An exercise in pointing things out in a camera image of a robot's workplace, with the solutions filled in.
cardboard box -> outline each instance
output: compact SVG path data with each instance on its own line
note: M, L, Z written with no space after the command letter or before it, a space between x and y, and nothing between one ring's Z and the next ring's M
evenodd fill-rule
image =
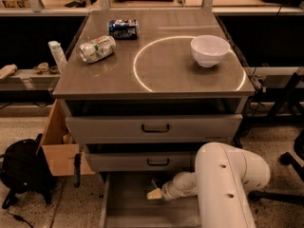
M63 144L63 136L68 133L66 114L60 102L56 100L50 110L46 129L41 139L41 146L47 158L50 172L53 176L74 175L74 157L79 151L79 144ZM86 153L82 152L81 175L92 175Z

blue can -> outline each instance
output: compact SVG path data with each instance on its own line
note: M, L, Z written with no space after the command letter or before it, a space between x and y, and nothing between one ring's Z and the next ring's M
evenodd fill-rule
M111 20L108 22L108 31L114 39L136 39L140 34L136 19Z

office chair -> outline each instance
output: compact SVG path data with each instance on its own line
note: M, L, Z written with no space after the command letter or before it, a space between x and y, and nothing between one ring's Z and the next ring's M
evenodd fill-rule
M304 161L304 130L294 140L294 152ZM297 175L302 179L302 181L304 181L304 166L301 166L289 152L281 155L279 157L279 161L283 165L291 164ZM248 199L250 201L258 201L260 199L277 200L304 206L304 196L285 195L255 190L249 193Z

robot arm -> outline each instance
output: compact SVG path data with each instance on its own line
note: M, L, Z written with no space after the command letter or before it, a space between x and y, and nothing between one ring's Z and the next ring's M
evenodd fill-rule
M246 150L210 142L199 150L195 170L179 172L148 198L173 200L198 195L201 227L256 227L244 187L267 185L270 170L265 160Z

concrete floor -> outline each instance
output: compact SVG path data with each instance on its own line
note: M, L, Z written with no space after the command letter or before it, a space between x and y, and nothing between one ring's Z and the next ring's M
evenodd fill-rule
M19 140L35 139L44 131L49 107L24 109L9 106L0 109L0 153ZM285 194L304 194L304 183L291 166L282 166L277 158L289 151L301 165L294 152L295 137L304 125L255 124L246 136L240 138L244 149L262 156L271 169L271 180L265 190ZM11 214L22 216L35 228L96 228L102 211L104 185L98 174L82 176L81 186L74 188L73 177L61 177L52 196L52 204L46 205L43 197L27 192L18 195L18 203L9 208ZM0 204L8 188L0 182ZM304 206L261 199L250 203L257 228L303 228ZM0 227L29 227L15 220L8 210L0 208Z

